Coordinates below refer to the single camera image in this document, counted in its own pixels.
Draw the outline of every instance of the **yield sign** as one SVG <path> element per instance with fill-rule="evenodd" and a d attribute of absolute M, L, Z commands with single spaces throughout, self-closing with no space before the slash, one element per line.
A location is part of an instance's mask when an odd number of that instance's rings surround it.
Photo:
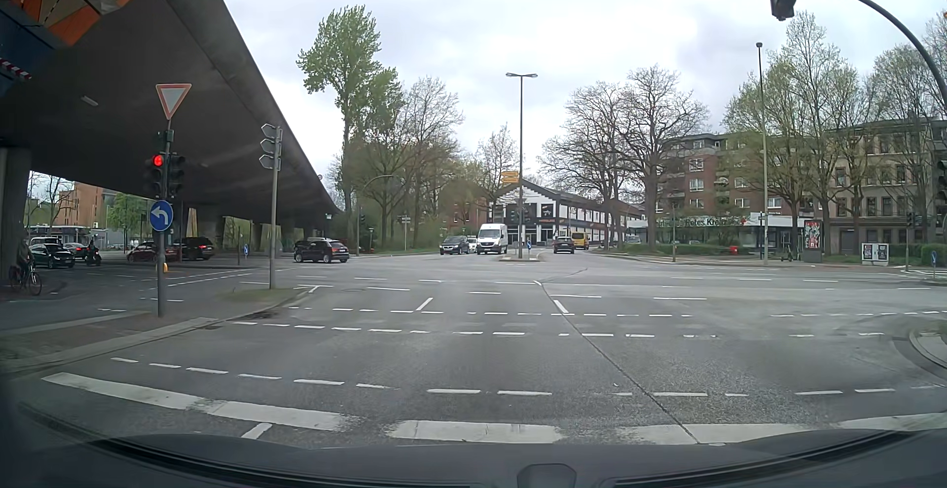
<path fill-rule="evenodd" d="M 181 106 L 183 97 L 190 90 L 190 83 L 164 83 L 154 85 L 154 88 L 157 89 L 158 99 L 165 110 L 165 118 L 171 120 L 174 112 Z"/>

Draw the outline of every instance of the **street lamp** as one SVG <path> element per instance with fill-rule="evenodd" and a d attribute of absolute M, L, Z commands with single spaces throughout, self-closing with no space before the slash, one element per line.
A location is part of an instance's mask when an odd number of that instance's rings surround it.
<path fill-rule="evenodd" d="M 381 178 L 383 178 L 383 177 L 394 177 L 394 176 L 395 176 L 395 175 L 392 174 L 392 173 L 385 173 L 384 175 L 376 175 L 375 177 L 372 177 L 371 179 L 369 179 L 368 182 L 365 183 L 365 184 L 362 186 L 361 192 L 364 192 L 365 189 L 368 188 L 368 185 L 371 185 L 371 182 L 374 181 L 374 180 L 376 180 L 376 179 L 381 179 Z M 361 246 L 361 238 L 362 238 L 362 202 L 358 199 L 358 195 L 357 195 L 357 194 L 356 194 L 356 196 L 355 196 L 355 203 L 358 203 L 358 218 L 355 220 L 355 255 L 356 255 L 357 257 L 361 257 L 361 255 L 362 255 L 362 246 Z"/>
<path fill-rule="evenodd" d="M 760 66 L 760 130 L 764 135 L 764 266 L 769 264 L 769 159 L 766 158 L 766 100 L 764 100 L 764 44 L 757 42 L 757 64 Z"/>
<path fill-rule="evenodd" d="M 520 217 L 517 220 L 516 238 L 519 243 L 516 250 L 516 258 L 523 258 L 523 240 L 526 240 L 526 224 L 523 219 L 523 77 L 536 78 L 539 74 L 513 74 L 507 72 L 507 77 L 518 77 L 520 79 Z"/>

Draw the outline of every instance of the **bicycle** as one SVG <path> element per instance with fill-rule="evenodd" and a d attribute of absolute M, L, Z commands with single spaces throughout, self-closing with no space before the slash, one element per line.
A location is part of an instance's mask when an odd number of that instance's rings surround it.
<path fill-rule="evenodd" d="M 36 273 L 36 266 L 30 262 L 27 266 L 27 272 L 21 272 L 16 265 L 9 267 L 9 287 L 13 290 L 22 290 L 28 288 L 31 296 L 39 296 L 42 292 L 42 279 Z"/>

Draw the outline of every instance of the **overpass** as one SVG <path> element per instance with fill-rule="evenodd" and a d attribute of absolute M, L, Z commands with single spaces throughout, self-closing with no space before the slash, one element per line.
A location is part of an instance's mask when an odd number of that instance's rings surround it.
<path fill-rule="evenodd" d="M 223 0 L 0 0 L 0 267 L 23 227 L 29 170 L 141 195 L 167 127 L 156 83 L 193 86 L 175 114 L 184 209 L 206 236 L 221 216 L 270 219 L 260 125 L 283 128 L 278 224 L 336 213 Z"/>

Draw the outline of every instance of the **red car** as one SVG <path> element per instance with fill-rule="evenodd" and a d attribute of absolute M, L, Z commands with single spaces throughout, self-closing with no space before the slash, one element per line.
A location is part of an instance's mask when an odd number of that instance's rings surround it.
<path fill-rule="evenodd" d="M 153 241 L 143 241 L 136 245 L 126 259 L 129 263 L 154 263 L 157 244 Z M 165 263 L 173 263 L 181 260 L 181 247 L 170 245 L 165 248 Z"/>

